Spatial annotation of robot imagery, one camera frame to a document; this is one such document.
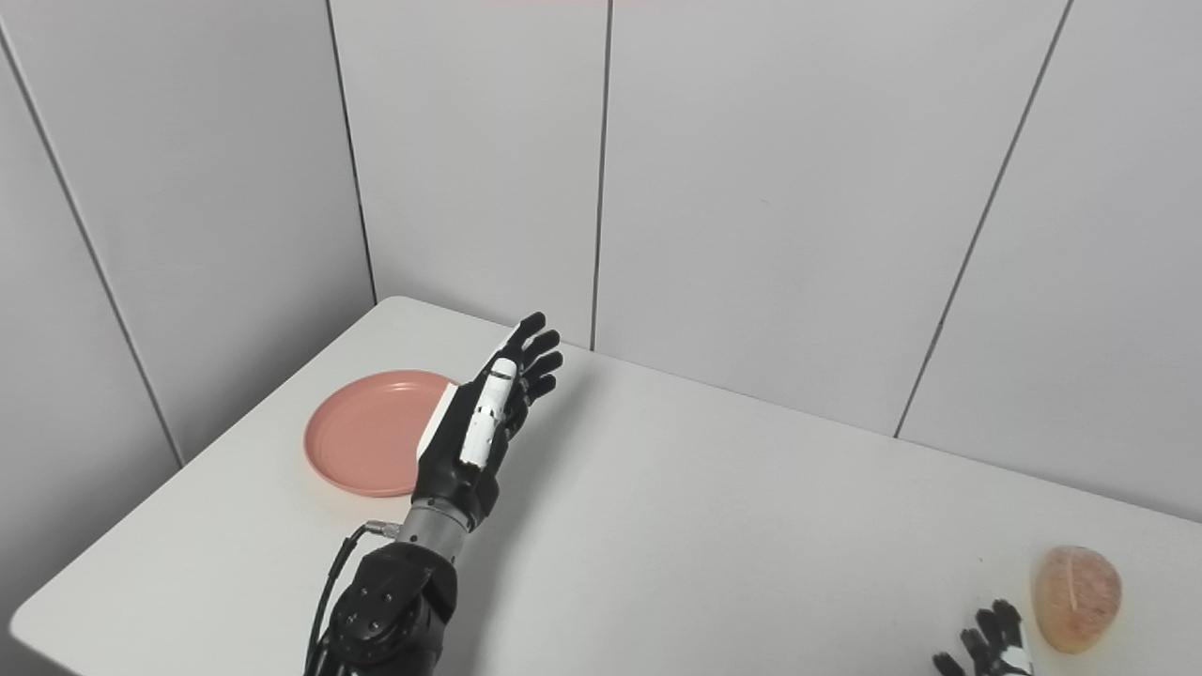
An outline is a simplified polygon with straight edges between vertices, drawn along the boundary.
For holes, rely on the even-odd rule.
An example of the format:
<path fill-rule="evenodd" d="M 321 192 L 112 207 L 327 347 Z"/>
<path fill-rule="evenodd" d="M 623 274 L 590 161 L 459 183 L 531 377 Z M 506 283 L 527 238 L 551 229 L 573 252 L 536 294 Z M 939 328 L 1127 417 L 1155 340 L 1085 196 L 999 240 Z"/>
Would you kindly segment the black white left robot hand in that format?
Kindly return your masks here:
<path fill-rule="evenodd" d="M 454 506 L 478 527 L 500 496 L 498 472 L 536 401 L 557 389 L 560 334 L 545 313 L 524 318 L 481 369 L 439 399 L 418 453 L 413 503 Z"/>

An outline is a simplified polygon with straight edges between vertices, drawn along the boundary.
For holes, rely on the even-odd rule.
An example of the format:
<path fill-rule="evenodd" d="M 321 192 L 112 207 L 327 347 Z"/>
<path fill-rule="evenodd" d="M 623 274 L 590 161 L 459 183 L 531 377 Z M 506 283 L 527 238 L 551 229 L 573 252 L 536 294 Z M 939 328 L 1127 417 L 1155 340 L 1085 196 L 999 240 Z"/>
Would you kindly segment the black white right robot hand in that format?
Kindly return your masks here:
<path fill-rule="evenodd" d="M 959 633 L 972 675 L 1034 675 L 1035 663 L 1027 641 L 1025 621 L 1008 600 L 980 607 L 976 625 Z"/>

